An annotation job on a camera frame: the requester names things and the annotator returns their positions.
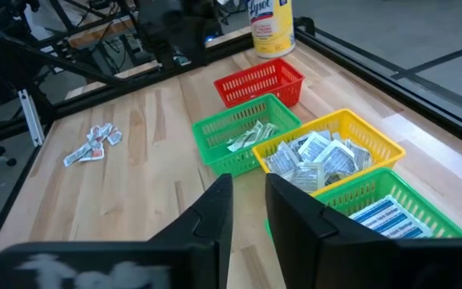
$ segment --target gray floor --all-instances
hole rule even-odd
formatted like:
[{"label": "gray floor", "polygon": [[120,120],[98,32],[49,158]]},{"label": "gray floor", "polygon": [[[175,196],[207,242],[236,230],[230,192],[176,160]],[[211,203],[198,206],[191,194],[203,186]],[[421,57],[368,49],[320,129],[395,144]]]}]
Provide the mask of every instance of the gray floor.
[{"label": "gray floor", "polygon": [[[309,16],[318,28],[404,68],[462,49],[462,0],[294,0],[293,10],[295,17]],[[247,14],[236,14],[229,18],[229,26],[223,26],[223,30],[235,31],[248,24]],[[116,63],[122,61],[122,53],[112,54]],[[354,57],[384,74],[393,72],[359,55]],[[130,66],[127,59],[124,69]],[[462,95],[462,57],[419,75]],[[85,83],[85,79],[77,75],[62,72],[49,76],[41,89],[52,103],[57,103],[68,91]],[[429,93],[406,79],[401,83],[419,93]],[[436,95],[429,97],[443,101]],[[0,120],[8,119],[18,106],[17,100],[0,106]],[[4,140],[0,145],[7,148],[8,157],[18,161],[15,167],[0,164],[1,210],[30,156],[32,145],[27,133]]]}]

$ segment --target spray can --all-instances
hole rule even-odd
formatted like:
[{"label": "spray can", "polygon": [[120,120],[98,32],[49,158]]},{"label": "spray can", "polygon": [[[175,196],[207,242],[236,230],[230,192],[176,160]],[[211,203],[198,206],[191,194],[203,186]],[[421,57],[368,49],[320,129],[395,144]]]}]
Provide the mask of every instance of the spray can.
[{"label": "spray can", "polygon": [[258,56],[276,58],[295,48],[292,0],[247,0]]}]

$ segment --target plastic basket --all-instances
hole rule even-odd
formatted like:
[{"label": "plastic basket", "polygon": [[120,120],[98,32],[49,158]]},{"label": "plastic basket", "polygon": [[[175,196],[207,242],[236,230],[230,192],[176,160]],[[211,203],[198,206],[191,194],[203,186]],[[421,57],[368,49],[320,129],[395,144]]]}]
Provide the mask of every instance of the plastic basket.
[{"label": "plastic basket", "polygon": [[266,93],[274,94],[286,107],[295,105],[301,95],[304,75],[283,59],[240,71],[214,82],[228,108]]},{"label": "plastic basket", "polygon": [[[391,169],[381,168],[315,197],[338,212],[350,216],[371,203],[393,196],[409,213],[432,230],[436,238],[462,237],[462,229],[450,221]],[[270,226],[265,221],[270,237]]]},{"label": "plastic basket", "polygon": [[278,136],[301,126],[301,121],[272,94],[258,97],[235,108],[217,113],[192,126],[193,135],[202,160],[218,176],[231,173],[237,176],[259,166],[252,146],[232,153],[227,143],[230,138],[250,130],[256,121],[270,122],[278,127]]},{"label": "plastic basket", "polygon": [[313,197],[348,181],[352,181],[357,177],[361,177],[363,174],[369,173],[374,169],[381,167],[392,168],[393,165],[406,154],[406,151],[401,146],[396,144],[393,140],[390,140],[387,136],[369,125],[365,120],[361,119],[349,109],[340,109],[336,112],[332,112],[331,114],[304,124],[301,128],[297,128],[262,144],[258,144],[254,146],[253,153],[259,160],[263,170],[269,173],[270,170],[263,161],[263,158],[276,153],[278,145],[282,141],[288,143],[300,136],[306,135],[310,131],[322,131],[326,129],[330,130],[331,133],[339,132],[344,140],[351,139],[356,144],[367,148],[374,160],[370,168],[357,172],[352,176],[345,177],[340,181],[313,192],[311,194]]}]

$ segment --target metal frame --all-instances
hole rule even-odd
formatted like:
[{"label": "metal frame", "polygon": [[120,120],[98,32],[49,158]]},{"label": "metal frame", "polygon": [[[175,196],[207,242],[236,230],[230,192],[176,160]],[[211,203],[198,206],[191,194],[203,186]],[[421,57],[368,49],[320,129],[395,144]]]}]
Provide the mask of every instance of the metal frame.
[{"label": "metal frame", "polygon": [[[429,120],[435,122],[440,127],[448,130],[452,134],[456,135],[462,139],[462,120],[458,119],[456,116],[450,114],[449,112],[444,111],[442,108],[435,106],[429,101],[423,99],[421,96],[418,96],[414,92],[409,91],[408,89],[397,84],[393,79],[381,75],[373,69],[365,66],[360,63],[358,60],[351,58],[350,56],[342,53],[336,48],[316,39],[313,35],[315,32],[313,21],[310,18],[298,18],[295,23],[295,38],[301,43],[306,44],[309,48],[314,49],[318,53],[326,56],[330,60],[336,62],[338,65],[345,67],[350,72],[357,75],[359,78],[367,81],[372,84],[379,90],[387,93],[389,96],[400,101],[401,103],[407,105],[414,111],[419,114],[424,115]],[[180,75],[187,71],[191,71],[198,67],[207,65],[211,62],[217,61],[219,59],[224,59],[228,56],[234,55],[236,53],[242,52],[244,50],[250,49],[253,47],[253,40],[251,34],[246,34],[239,36],[235,39],[230,39],[226,42],[217,44],[216,46],[209,47],[205,50],[205,63],[190,63],[184,66],[174,67],[172,69],[161,69],[155,68],[149,71],[144,71],[140,74],[130,76],[126,79],[119,79],[119,81],[112,81],[114,78],[107,77],[102,80],[107,81],[109,84],[101,88],[97,88],[93,91],[83,93],[80,96],[77,96],[70,100],[64,100],[63,102],[53,106],[55,115],[52,121],[47,122],[47,131],[52,125],[54,120],[61,119],[65,116],[80,112],[84,109],[94,107],[96,105],[105,103],[109,100],[113,100],[117,97],[126,95],[130,92],[145,88],[154,83],[159,83],[160,81],[166,80],[168,78]],[[34,53],[37,56],[43,57],[45,61],[51,61],[58,64],[56,58],[44,57],[41,54],[38,54],[36,51],[31,49],[20,49],[24,53]],[[73,68],[71,63],[66,65],[67,70]],[[0,140],[5,139],[9,136],[25,132],[27,130],[26,121],[24,117],[19,117],[18,119],[0,124]],[[10,212],[10,209],[18,196],[19,190],[26,179],[27,174],[29,173],[31,166],[34,162],[34,159],[37,157],[39,148],[35,148],[33,151],[30,160],[26,164],[25,169],[22,171],[15,187],[10,194],[9,199],[7,200],[5,206],[3,207],[2,212],[0,213],[0,230],[2,225]]]}]

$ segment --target wooden table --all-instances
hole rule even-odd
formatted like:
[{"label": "wooden table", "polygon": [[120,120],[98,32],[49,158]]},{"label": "wooden table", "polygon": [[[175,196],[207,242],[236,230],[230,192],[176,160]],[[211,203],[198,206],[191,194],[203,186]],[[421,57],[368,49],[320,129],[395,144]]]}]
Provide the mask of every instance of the wooden table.
[{"label": "wooden table", "polygon": [[[291,108],[303,122],[352,109],[406,149],[395,171],[462,227],[461,140],[301,43],[284,59],[306,76],[300,103]],[[191,129],[225,109],[213,81],[262,61],[244,51],[56,121],[2,228],[0,250],[28,241],[153,236],[216,179]],[[64,168],[62,159],[86,141],[88,129],[106,122],[122,131],[122,142],[107,147],[103,161]],[[265,174],[254,169],[233,186],[229,288],[283,288],[263,228]]]}]

